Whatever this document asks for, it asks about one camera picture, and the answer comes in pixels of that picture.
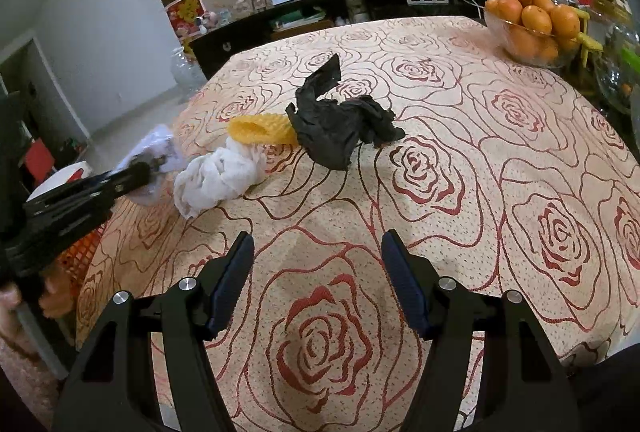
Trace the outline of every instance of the crumpled black bag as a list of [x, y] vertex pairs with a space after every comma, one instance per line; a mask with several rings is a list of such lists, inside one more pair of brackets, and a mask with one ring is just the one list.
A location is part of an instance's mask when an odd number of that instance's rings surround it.
[[404, 131], [394, 127], [396, 115], [384, 110], [369, 95], [338, 104], [337, 100], [319, 96], [331, 91], [342, 78], [340, 57], [335, 54], [329, 61], [309, 76], [296, 91], [296, 103], [287, 106], [286, 112], [298, 142], [309, 157], [332, 170], [346, 170], [351, 154], [358, 142], [384, 143], [404, 138]]

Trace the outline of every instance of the silver screw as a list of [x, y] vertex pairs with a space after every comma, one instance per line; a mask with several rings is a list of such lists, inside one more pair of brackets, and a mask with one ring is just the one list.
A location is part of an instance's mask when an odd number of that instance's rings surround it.
[[438, 286], [447, 291], [452, 291], [458, 284], [451, 277], [443, 277], [438, 281]]
[[509, 302], [519, 304], [520, 302], [522, 302], [522, 294], [519, 291], [510, 289], [507, 292], [507, 299], [509, 300]]
[[128, 299], [129, 299], [129, 293], [127, 293], [126, 291], [118, 291], [113, 296], [113, 301], [116, 304], [122, 304], [123, 302], [126, 302]]
[[178, 287], [182, 291], [188, 291], [195, 288], [197, 283], [198, 281], [196, 281], [193, 277], [185, 277], [184, 279], [181, 279], [180, 282], [178, 282]]

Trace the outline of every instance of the yellow sponge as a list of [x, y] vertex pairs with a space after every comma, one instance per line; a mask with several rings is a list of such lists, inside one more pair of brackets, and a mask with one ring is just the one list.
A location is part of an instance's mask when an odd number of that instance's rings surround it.
[[239, 143], [266, 143], [271, 145], [297, 145], [298, 137], [286, 115], [265, 113], [241, 115], [229, 120], [229, 136]]

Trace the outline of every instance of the table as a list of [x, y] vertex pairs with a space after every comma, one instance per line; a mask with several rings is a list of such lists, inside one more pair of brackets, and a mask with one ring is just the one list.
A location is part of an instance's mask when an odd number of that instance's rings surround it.
[[[345, 26], [238, 54], [175, 120], [188, 156], [224, 142], [242, 113], [282, 113], [332, 54], [329, 93], [370, 94], [404, 140], [329, 171], [268, 147], [269, 176], [185, 221], [121, 203], [79, 299], [82, 340], [109, 298], [165, 291], [253, 234], [255, 266], [229, 328], [208, 347], [238, 430], [388, 431], [403, 419], [429, 345], [405, 325], [380, 260], [384, 231], [474, 291], [521, 290], [562, 361], [593, 362], [638, 317], [640, 167], [592, 105], [555, 74], [520, 66], [466, 18]], [[170, 403], [154, 338], [159, 397]], [[474, 338], [458, 423], [478, 393]]]

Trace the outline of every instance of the plastic bag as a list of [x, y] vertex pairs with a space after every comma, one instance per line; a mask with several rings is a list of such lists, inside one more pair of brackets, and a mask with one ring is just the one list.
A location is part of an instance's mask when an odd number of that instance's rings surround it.
[[127, 195], [127, 198], [139, 205], [151, 206], [158, 203], [162, 194], [162, 183], [169, 172], [186, 168], [186, 160], [175, 145], [174, 135], [166, 125], [158, 125], [153, 131], [142, 138], [120, 164], [113, 170], [118, 172], [129, 167], [132, 160], [146, 155], [151, 158], [164, 158], [159, 172], [152, 173], [151, 182]]

